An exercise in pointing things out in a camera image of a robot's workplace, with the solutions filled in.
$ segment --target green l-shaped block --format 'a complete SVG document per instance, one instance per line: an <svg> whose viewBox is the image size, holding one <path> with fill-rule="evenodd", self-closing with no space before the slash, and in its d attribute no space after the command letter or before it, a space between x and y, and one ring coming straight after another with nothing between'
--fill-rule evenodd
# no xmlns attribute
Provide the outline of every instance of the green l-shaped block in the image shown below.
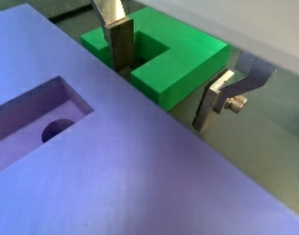
<svg viewBox="0 0 299 235"><path fill-rule="evenodd" d="M135 58L143 61L131 73L131 83L168 111L225 66L232 47L152 8L129 17L135 22ZM103 29L81 35L81 41L112 67Z"/></svg>

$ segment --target purple surface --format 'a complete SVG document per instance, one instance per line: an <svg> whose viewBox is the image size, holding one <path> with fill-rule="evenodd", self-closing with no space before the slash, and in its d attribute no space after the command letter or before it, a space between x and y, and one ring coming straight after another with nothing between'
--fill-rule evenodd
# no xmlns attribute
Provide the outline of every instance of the purple surface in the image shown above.
<svg viewBox="0 0 299 235"><path fill-rule="evenodd" d="M0 12L0 105L56 75L95 112L0 172L0 235L299 234L289 210L28 5Z"/></svg>

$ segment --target purple block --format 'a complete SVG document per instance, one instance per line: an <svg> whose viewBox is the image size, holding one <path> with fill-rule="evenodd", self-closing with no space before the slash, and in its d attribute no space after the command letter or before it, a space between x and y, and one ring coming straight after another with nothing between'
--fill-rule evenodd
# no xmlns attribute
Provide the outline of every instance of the purple block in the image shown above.
<svg viewBox="0 0 299 235"><path fill-rule="evenodd" d="M0 12L0 107L0 235L299 235L284 205L29 5ZM60 119L74 124L42 143Z"/></svg>

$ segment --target metal bracket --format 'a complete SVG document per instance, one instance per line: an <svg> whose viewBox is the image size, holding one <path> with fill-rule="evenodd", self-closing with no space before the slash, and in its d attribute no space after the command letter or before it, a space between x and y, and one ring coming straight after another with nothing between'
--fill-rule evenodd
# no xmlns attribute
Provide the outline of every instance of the metal bracket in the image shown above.
<svg viewBox="0 0 299 235"><path fill-rule="evenodd" d="M91 0L108 41L116 71L133 64L133 20L125 16L120 0Z"/></svg>
<svg viewBox="0 0 299 235"><path fill-rule="evenodd" d="M239 113L247 99L243 93L260 88L276 72L276 66L247 52L241 52L235 70L225 70L205 87L193 128L203 132L212 121L212 113L220 114L223 108Z"/></svg>

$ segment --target hole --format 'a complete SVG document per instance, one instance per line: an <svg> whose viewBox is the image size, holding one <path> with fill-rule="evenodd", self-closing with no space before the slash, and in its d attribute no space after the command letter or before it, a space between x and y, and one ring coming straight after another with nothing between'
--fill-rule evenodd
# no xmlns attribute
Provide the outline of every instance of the hole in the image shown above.
<svg viewBox="0 0 299 235"><path fill-rule="evenodd" d="M54 137L61 131L74 124L69 119L61 118L49 123L41 134L41 141L46 142Z"/></svg>

